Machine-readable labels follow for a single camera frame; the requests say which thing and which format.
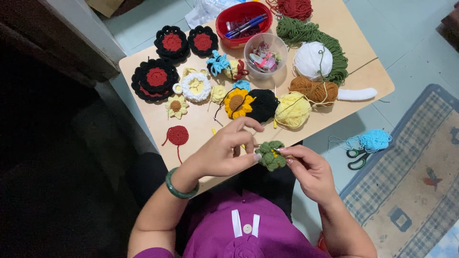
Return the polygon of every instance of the green-handled scissors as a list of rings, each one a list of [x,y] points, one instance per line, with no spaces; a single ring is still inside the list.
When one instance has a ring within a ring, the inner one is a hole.
[[[358,158],[356,161],[350,162],[350,163],[347,164],[347,167],[350,170],[359,170],[359,169],[363,168],[365,166],[365,164],[367,163],[367,158],[371,155],[371,153],[368,153],[365,149],[362,149],[362,150],[352,149],[352,150],[347,150],[346,151],[346,155],[349,158],[356,158],[357,156],[359,156],[361,154],[363,154],[363,156]],[[358,164],[359,162],[362,162],[362,164],[360,164],[358,167],[352,167],[352,166]]]

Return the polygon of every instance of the blue yarn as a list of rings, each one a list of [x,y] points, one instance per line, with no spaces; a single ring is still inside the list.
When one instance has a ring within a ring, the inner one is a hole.
[[[238,80],[237,82],[233,83],[233,89],[235,88],[250,91],[250,83],[245,80]]]
[[[335,137],[338,140],[330,140],[331,137]],[[328,137],[328,149],[330,149],[330,143],[332,142],[337,143],[338,146],[333,148],[332,150],[328,150],[327,154],[337,148],[343,148],[348,151],[355,149],[354,146],[356,144],[359,144],[357,149],[359,150],[365,149],[365,151],[367,151],[368,153],[374,153],[379,150],[386,149],[389,146],[389,142],[391,141],[392,141],[392,136],[390,136],[390,134],[380,129],[371,130],[368,133],[361,135],[361,136],[356,135],[354,137],[347,139],[346,141],[332,135]]]
[[[213,50],[212,53],[213,58],[209,58],[209,60],[206,61],[206,64],[212,64],[209,70],[214,76],[217,76],[217,74],[221,73],[223,69],[232,69],[230,62],[226,60],[226,54],[221,56],[216,50]]]

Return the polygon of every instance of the plastic bag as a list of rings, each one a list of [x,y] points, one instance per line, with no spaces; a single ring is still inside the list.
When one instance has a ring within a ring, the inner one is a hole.
[[[190,28],[203,25],[217,16],[226,8],[245,3],[247,0],[195,0],[195,8],[185,15]]]

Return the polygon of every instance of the hand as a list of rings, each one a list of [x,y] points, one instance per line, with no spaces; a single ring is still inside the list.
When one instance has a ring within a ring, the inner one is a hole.
[[[324,206],[339,199],[328,162],[319,154],[302,145],[281,148],[287,165],[301,185],[304,194]]]
[[[245,170],[260,160],[261,155],[253,153],[255,140],[244,127],[263,132],[264,128],[255,119],[239,117],[220,129],[195,154],[187,159],[198,167],[198,177],[231,176]],[[241,145],[246,155],[240,156]]]

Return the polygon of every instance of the brown yarn ball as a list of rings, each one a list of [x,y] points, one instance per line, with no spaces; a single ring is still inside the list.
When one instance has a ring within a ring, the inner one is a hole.
[[[338,86],[335,83],[313,82],[303,76],[293,79],[288,90],[299,92],[305,95],[310,101],[316,103],[329,102],[328,104],[319,104],[317,105],[318,107],[331,106],[333,105],[332,102],[334,102],[338,97]]]

